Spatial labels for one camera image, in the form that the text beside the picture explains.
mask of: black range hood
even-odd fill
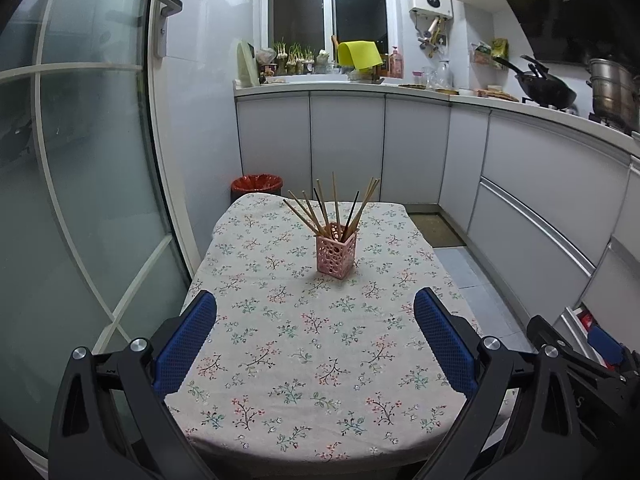
[[[640,0],[507,0],[535,57],[612,59],[640,73]]]

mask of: floor mat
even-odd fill
[[[459,247],[465,244],[438,214],[411,214],[409,217],[431,247]]]

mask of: window frame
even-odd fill
[[[271,12],[271,0],[254,0],[254,45],[260,48],[267,48],[269,45],[269,23]],[[323,27],[324,27],[324,49],[329,53],[329,59],[334,59],[334,46],[331,36],[335,34],[335,8],[334,0],[322,0]],[[402,50],[400,23],[398,20],[398,0],[385,0],[386,4],[386,33],[388,35],[389,50],[393,46],[398,46]]]

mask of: pink plastic basket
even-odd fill
[[[337,224],[331,223],[331,230],[335,232]],[[318,262],[318,272],[323,272],[343,279],[353,267],[356,257],[356,230],[345,243],[329,240],[323,236],[316,236],[316,260]]]

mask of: blue textured pad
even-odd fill
[[[620,343],[597,325],[589,330],[587,342],[610,365],[619,365],[625,358]]]
[[[216,299],[206,292],[156,359],[153,388],[161,399],[178,391],[216,322]]]
[[[415,295],[414,316],[451,387],[473,397],[478,389],[474,358],[426,289]]]

